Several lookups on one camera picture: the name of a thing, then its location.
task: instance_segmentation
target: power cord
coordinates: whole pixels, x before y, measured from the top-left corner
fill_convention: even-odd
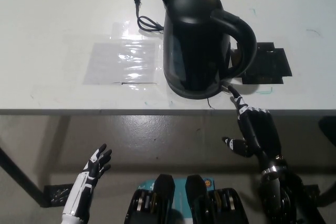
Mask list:
[[[154,32],[154,31],[163,31],[163,26],[161,26],[158,22],[153,21],[152,19],[146,17],[146,16],[140,16],[139,17],[139,9],[140,9],[140,0],[134,0],[135,2],[135,13],[137,15],[137,23],[138,23],[138,27],[143,30],[143,31],[149,31],[149,32]],[[147,21],[149,21],[151,24],[146,23],[145,21],[143,21],[142,19],[146,19]]]

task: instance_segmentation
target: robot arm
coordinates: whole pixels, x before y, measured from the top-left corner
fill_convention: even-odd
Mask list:
[[[106,144],[97,149],[77,176],[64,207],[61,224],[88,223],[93,190],[100,177],[111,167],[106,163],[111,159],[112,150],[103,153],[105,149]]]
[[[228,86],[228,90],[235,98],[238,125],[244,139],[224,137],[223,141],[238,155],[258,158],[259,197],[271,223],[325,223],[301,178],[288,169],[269,111],[248,106],[232,86]]]

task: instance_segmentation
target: black tape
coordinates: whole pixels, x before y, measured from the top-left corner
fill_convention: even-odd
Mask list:
[[[245,73],[240,75],[243,84],[283,84],[282,78],[292,76],[283,48],[275,48],[273,42],[259,42],[256,57]],[[240,60],[240,50],[231,52],[232,65]]]

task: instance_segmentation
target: black electric kettle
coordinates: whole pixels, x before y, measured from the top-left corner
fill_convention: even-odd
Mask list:
[[[178,95],[205,99],[221,91],[221,81],[250,66],[256,36],[239,17],[223,10],[220,0],[163,0],[166,8],[163,68]],[[230,36],[242,52],[240,63],[228,68]]]

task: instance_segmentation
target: table leg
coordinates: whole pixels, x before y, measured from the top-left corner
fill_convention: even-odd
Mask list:
[[[15,180],[20,187],[33,198],[41,207],[50,207],[46,195],[27,177],[26,174],[11,160],[11,158],[0,148],[0,166]]]

